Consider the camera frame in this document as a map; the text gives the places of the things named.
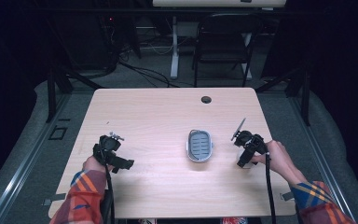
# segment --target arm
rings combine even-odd
[[[289,183],[304,223],[355,223],[337,207],[325,183],[309,182],[303,176],[280,142],[270,141],[267,147],[270,154],[270,169]],[[266,157],[254,156],[251,161],[265,164]]]
[[[94,157],[88,157],[83,170],[74,176],[66,200],[50,223],[102,223],[100,202],[105,186],[104,166]]]

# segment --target plaid shirt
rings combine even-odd
[[[106,175],[100,171],[85,170],[77,173],[71,183],[65,202],[50,223],[103,223],[100,202],[106,187]]]
[[[291,185],[290,189],[305,224],[355,223],[337,207],[325,183],[305,182]]]

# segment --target person's left hand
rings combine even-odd
[[[108,171],[112,171],[114,166],[108,165]],[[90,156],[83,162],[83,170],[96,170],[101,172],[106,172],[104,166],[102,166],[93,156]]]

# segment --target chair backrest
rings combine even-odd
[[[217,13],[203,18],[198,27],[198,35],[229,35],[259,33],[262,21],[256,15]]]

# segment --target light wood tabletop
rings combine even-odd
[[[205,104],[203,96],[211,98]],[[239,147],[231,137],[242,130],[271,140],[251,88],[101,89],[86,117],[63,172],[57,194],[67,193],[75,173],[101,135],[125,138],[119,157],[135,160],[130,170],[112,174],[116,218],[270,216],[265,165],[237,166]],[[195,163],[186,154],[191,130],[207,131],[212,157]],[[293,215],[295,203],[280,194],[287,182],[271,171],[277,216]],[[53,202],[53,217],[63,201]]]
[[[153,0],[154,7],[284,7],[286,0]]]

